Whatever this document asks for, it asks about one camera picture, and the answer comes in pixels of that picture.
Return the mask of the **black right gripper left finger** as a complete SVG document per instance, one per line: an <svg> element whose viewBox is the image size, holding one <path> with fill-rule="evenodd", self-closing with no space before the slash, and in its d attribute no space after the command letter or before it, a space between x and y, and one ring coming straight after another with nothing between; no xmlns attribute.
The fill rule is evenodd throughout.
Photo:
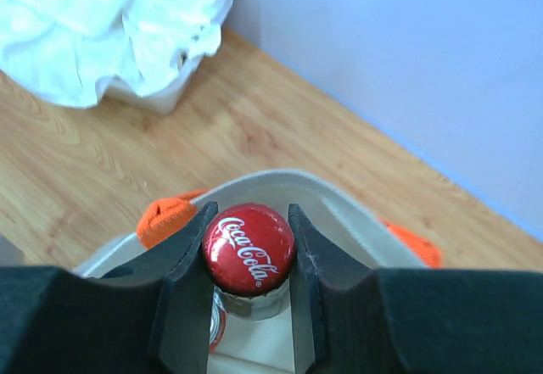
<svg viewBox="0 0 543 374"><path fill-rule="evenodd" d="M204 373L213 285L207 203L179 232L100 278L57 266L1 270L4 373Z"/></svg>

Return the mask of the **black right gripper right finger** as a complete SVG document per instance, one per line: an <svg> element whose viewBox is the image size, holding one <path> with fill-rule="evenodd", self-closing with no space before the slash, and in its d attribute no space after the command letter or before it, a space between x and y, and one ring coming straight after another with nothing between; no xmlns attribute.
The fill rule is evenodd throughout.
<svg viewBox="0 0 543 374"><path fill-rule="evenodd" d="M542 275L370 269L288 208L298 373L539 373Z"/></svg>

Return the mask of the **red soda can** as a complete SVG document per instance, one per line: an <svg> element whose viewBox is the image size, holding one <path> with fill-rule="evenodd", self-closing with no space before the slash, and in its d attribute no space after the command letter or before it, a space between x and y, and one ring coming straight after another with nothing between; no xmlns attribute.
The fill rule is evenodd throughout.
<svg viewBox="0 0 543 374"><path fill-rule="evenodd" d="M214 293L213 304L211 307L210 320L210 341L209 351L213 353L221 342L227 324L227 313L224 310L220 296Z"/></svg>

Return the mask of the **white canvas tote bag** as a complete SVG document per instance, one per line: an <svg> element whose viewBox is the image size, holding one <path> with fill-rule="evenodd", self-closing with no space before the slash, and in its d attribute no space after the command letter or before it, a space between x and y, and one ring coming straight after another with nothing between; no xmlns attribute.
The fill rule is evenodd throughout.
<svg viewBox="0 0 543 374"><path fill-rule="evenodd" d="M405 227L379 220L347 193L300 170L265 170L239 177L193 200L200 209L215 201L220 210L248 202L264 204L287 216L298 204L311 222L333 243L371 268L408 266L437 268L439 250ZM140 255L145 248L136 231L113 239L75 272L101 277ZM223 338L208 360L209 373L292 373L294 356L290 310L262 321L227 313Z"/></svg>

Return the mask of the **glass cola bottle red cap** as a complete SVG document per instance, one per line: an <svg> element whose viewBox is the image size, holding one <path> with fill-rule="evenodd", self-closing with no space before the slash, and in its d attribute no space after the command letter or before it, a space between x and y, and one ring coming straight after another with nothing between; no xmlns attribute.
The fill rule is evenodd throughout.
<svg viewBox="0 0 543 374"><path fill-rule="evenodd" d="M288 307L294 234L276 210L257 203L234 205L209 224L202 242L219 307L230 315L262 321Z"/></svg>

